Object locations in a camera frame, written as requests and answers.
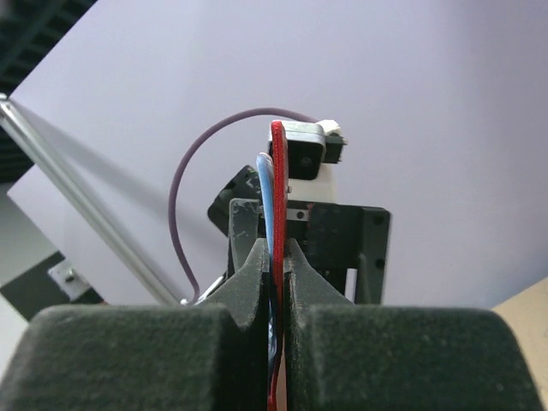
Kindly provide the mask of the red leather card holder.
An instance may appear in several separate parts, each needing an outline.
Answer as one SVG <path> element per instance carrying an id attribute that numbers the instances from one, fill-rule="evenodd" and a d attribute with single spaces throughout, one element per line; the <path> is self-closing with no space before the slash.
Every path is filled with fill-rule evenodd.
<path id="1" fill-rule="evenodd" d="M 271 152 L 256 158 L 271 273 L 271 346 L 267 408 L 277 409 L 277 381 L 283 351 L 283 285 L 288 200 L 288 143 L 283 123 L 271 122 Z"/>

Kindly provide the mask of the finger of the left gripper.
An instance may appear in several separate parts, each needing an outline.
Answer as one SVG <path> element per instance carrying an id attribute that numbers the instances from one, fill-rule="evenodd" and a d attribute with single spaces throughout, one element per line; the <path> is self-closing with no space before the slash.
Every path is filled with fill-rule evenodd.
<path id="1" fill-rule="evenodd" d="M 258 237 L 259 202 L 234 198 L 229 203 L 228 277 L 244 265 Z"/>

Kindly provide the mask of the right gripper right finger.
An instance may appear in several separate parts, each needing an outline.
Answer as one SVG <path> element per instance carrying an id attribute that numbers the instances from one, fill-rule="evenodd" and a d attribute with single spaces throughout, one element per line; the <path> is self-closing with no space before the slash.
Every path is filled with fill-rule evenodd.
<path id="1" fill-rule="evenodd" d="M 356 305 L 289 244 L 291 410 L 540 410 L 508 324 L 489 310 Z"/>

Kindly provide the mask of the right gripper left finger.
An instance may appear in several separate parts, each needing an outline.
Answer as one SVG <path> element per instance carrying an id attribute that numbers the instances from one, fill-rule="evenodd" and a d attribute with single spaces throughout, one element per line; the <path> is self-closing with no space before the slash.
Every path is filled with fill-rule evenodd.
<path id="1" fill-rule="evenodd" d="M 56 306 L 25 331 L 4 410 L 264 410 L 265 241 L 193 307 Z"/>

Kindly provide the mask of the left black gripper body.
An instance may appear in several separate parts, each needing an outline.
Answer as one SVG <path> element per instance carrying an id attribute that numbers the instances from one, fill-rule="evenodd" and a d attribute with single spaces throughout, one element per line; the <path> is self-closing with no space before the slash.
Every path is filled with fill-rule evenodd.
<path id="1" fill-rule="evenodd" d="M 249 165 L 227 183 L 207 210 L 210 221 L 227 238 L 229 203 L 234 198 L 259 202 L 257 238 L 264 237 L 259 177 Z M 309 265 L 340 293 L 345 291 L 348 271 L 357 271 L 356 304 L 382 302 L 389 233 L 390 213 L 384 208 L 288 202 L 287 236 L 298 242 Z"/>

